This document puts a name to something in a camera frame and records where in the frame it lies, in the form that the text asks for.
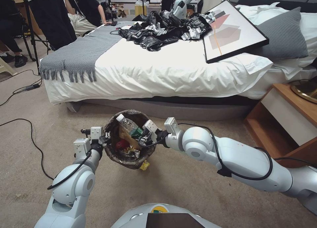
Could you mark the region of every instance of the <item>drawer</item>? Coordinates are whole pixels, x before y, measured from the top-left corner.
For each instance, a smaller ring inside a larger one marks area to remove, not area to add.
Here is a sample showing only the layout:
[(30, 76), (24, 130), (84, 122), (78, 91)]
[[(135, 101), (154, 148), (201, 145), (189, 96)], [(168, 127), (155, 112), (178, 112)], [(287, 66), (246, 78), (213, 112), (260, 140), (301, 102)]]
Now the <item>drawer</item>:
[(317, 137), (317, 128), (272, 88), (262, 99), (262, 104), (301, 146)]

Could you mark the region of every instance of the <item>bed frame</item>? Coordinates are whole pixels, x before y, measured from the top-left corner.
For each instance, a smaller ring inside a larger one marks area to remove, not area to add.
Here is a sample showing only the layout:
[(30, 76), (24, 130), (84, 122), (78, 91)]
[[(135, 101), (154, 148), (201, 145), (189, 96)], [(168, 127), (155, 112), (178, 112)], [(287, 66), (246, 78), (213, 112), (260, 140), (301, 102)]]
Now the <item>bed frame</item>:
[[(263, 5), (281, 2), (278, 7), (291, 10), (302, 7), (302, 12), (316, 13), (317, 4), (279, 1), (279, 0), (239, 0), (237, 4)], [(317, 68), (317, 60), (312, 64)], [(67, 102), (66, 105), (71, 112), (78, 112), (82, 103), (93, 103), (107, 105), (119, 109), (135, 109), (142, 111), (148, 116), (167, 118), (175, 116), (179, 120), (218, 121), (245, 117), (255, 106), (258, 100), (248, 99), (242, 96), (231, 96), (225, 98), (207, 97), (153, 97), (142, 99), (87, 99), (79, 102)]]

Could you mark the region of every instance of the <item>screen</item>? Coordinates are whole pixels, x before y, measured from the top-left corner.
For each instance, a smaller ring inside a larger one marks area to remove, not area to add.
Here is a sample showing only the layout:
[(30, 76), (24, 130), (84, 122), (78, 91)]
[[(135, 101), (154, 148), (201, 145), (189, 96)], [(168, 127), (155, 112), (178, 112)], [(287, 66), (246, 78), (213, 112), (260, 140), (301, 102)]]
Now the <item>screen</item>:
[(188, 213), (149, 213), (146, 228), (204, 228)]

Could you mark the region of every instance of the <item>poster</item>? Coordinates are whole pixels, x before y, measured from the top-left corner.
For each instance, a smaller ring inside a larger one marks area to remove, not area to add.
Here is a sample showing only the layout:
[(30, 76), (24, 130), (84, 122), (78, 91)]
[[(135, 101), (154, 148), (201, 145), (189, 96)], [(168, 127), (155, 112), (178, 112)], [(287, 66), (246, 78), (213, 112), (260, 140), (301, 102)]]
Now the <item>poster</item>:
[(213, 63), (269, 43), (269, 39), (229, 1), (212, 8), (216, 20), (204, 36), (206, 62)]

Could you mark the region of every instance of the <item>black pants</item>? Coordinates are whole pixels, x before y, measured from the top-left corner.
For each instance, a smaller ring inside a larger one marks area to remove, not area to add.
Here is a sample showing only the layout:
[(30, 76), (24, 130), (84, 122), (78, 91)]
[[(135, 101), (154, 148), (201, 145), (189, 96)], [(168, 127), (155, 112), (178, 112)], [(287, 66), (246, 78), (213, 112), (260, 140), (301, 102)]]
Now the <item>black pants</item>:
[(162, 0), (162, 11), (171, 11), (173, 0)]
[(37, 24), (56, 50), (76, 40), (63, 0), (31, 0), (29, 3)]
[(17, 23), (13, 20), (0, 19), (0, 40), (13, 52), (22, 51), (12, 36), (13, 32), (17, 32), (17, 27)]

